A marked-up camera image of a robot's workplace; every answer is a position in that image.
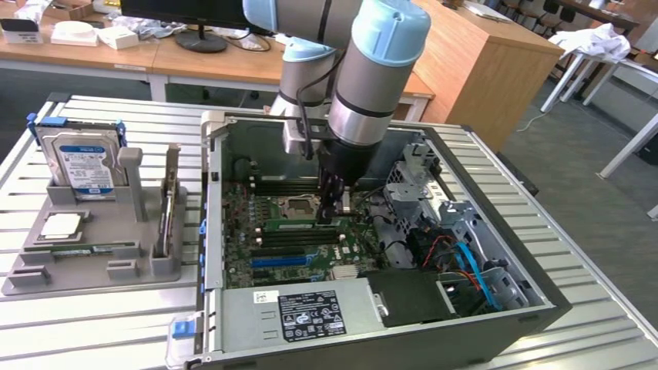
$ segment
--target computer monitor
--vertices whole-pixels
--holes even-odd
[[[130,17],[158,19],[199,25],[199,31],[185,31],[177,43],[195,52],[221,52],[226,49],[222,37],[207,35],[205,26],[249,29],[242,0],[122,0],[122,13]]]

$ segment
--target power supply label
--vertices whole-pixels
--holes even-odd
[[[286,341],[306,341],[347,333],[337,291],[279,296]]]
[[[107,158],[103,146],[60,146],[71,187],[81,193],[106,194],[113,191],[113,173],[103,164]]]

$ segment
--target metal slat surface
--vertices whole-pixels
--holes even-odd
[[[74,96],[63,114],[81,119],[122,119],[129,145],[145,151],[145,186],[159,186],[170,142],[183,142],[181,175],[187,202],[185,260],[195,264],[199,240],[199,116],[209,107]],[[537,335],[522,338],[493,362],[473,369],[656,368],[656,332],[616,294],[578,247],[505,173],[474,136],[457,126],[437,127],[446,144],[482,185],[492,203],[513,226],[574,308]],[[28,145],[0,188],[0,276],[20,249],[46,200],[50,171],[39,148]],[[465,194],[445,168],[449,186]],[[167,325],[195,303],[197,266],[183,266],[178,282],[119,290],[70,291],[36,296],[0,295],[0,368],[163,368]]]

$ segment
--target hard drive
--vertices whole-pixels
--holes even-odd
[[[126,146],[123,123],[44,117],[35,129],[55,186],[71,186],[81,200],[114,199],[115,188],[129,185],[118,161]]]

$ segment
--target robotic arm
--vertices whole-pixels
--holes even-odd
[[[315,44],[314,54],[314,44],[309,43],[302,49],[311,50],[310,55],[286,50],[289,60],[285,55],[281,97],[289,103],[313,107],[322,102],[326,82],[314,89],[305,89],[305,95],[301,95],[302,89],[317,76],[330,73],[331,48],[347,49],[329,112],[334,138],[322,140],[318,148],[318,220],[329,223],[345,188],[363,177],[378,151],[416,61],[424,53],[430,17],[410,0],[307,0],[303,3],[299,0],[243,0],[243,7],[253,24],[330,47]]]

